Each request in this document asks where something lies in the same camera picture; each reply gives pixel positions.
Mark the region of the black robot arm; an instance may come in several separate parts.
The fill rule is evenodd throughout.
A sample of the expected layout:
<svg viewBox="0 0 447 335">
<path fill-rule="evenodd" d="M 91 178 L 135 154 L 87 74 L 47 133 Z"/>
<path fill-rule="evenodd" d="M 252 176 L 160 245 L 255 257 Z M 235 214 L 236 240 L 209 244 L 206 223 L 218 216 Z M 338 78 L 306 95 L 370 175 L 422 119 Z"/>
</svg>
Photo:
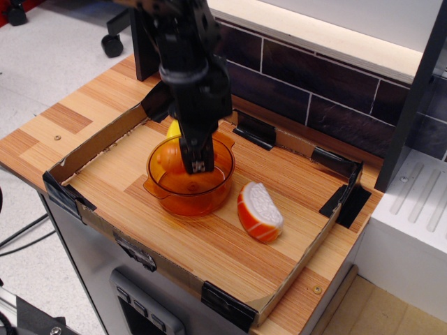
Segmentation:
<svg viewBox="0 0 447 335">
<path fill-rule="evenodd" d="M 220 27 L 206 1 L 123 1 L 137 10 L 160 59 L 159 74 L 179 123 L 182 162 L 189 174 L 214 169 L 212 135 L 232 112 L 226 60 L 214 53 Z"/>
</svg>

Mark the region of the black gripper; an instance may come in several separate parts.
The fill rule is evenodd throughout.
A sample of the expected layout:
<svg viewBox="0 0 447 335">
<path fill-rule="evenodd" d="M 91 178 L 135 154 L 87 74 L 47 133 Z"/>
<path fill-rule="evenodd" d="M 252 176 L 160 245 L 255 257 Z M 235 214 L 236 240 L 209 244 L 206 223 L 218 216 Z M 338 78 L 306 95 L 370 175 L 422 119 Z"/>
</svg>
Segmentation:
<svg viewBox="0 0 447 335">
<path fill-rule="evenodd" d="M 205 67 L 195 71 L 173 71 L 160 67 L 163 83 L 173 96 L 169 114 L 179 122 L 180 153 L 188 174 L 214 170 L 212 133 L 220 119 L 232 111 L 230 77 L 226 59 L 211 57 Z M 204 140 L 198 151 L 187 140 Z"/>
</svg>

